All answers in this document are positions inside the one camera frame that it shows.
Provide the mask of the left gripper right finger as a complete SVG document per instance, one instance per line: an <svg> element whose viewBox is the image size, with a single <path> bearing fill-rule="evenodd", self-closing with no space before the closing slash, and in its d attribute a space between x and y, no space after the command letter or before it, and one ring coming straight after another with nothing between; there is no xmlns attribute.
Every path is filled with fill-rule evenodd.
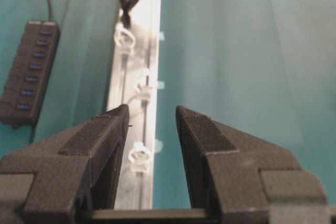
<svg viewBox="0 0 336 224"><path fill-rule="evenodd" d="M175 116L193 208L220 223L335 223L322 182L292 151L181 105Z"/></svg>

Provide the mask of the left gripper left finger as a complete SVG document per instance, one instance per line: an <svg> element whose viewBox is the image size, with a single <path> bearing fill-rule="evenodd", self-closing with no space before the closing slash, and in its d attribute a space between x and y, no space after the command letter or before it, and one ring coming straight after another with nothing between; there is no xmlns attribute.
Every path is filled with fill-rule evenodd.
<svg viewBox="0 0 336 224"><path fill-rule="evenodd" d="M75 223L113 208L129 127L126 104L1 159L1 223Z"/></svg>

